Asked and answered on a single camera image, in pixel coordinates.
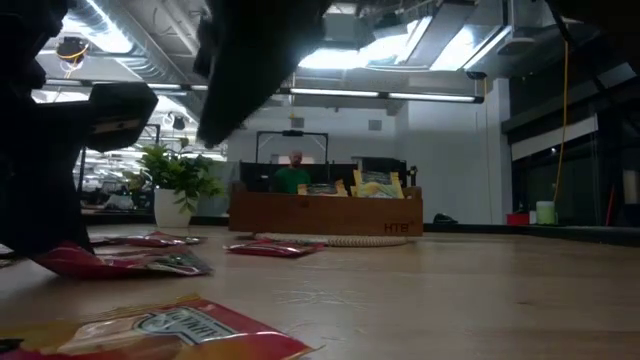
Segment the green shirt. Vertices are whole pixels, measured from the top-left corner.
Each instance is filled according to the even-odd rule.
[[[298,185],[310,183],[309,174],[302,169],[286,167],[273,174],[273,191],[277,193],[297,194]]]

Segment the yellow bag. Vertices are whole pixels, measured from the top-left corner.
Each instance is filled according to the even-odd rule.
[[[344,188],[344,182],[338,180],[335,184],[300,184],[298,185],[298,195],[316,196],[349,196]]]
[[[397,172],[361,172],[353,170],[357,196],[365,198],[404,199]]]

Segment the black shoe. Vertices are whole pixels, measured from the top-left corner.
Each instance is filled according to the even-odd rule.
[[[447,214],[438,213],[436,214],[436,216],[433,217],[433,223],[453,225],[453,224],[457,224],[458,220],[454,220],[451,216]]]

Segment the red container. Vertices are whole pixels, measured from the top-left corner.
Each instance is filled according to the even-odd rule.
[[[507,214],[507,225],[529,225],[529,214]]]

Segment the potted plant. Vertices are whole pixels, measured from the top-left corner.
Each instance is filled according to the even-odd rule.
[[[146,146],[138,161],[143,167],[140,174],[125,174],[137,186],[149,181],[155,185],[154,214],[159,227],[189,226],[200,196],[223,192],[220,181],[209,175],[215,162],[203,156],[184,157],[192,153],[185,151],[188,146],[187,138],[181,139],[177,152],[162,145]]]

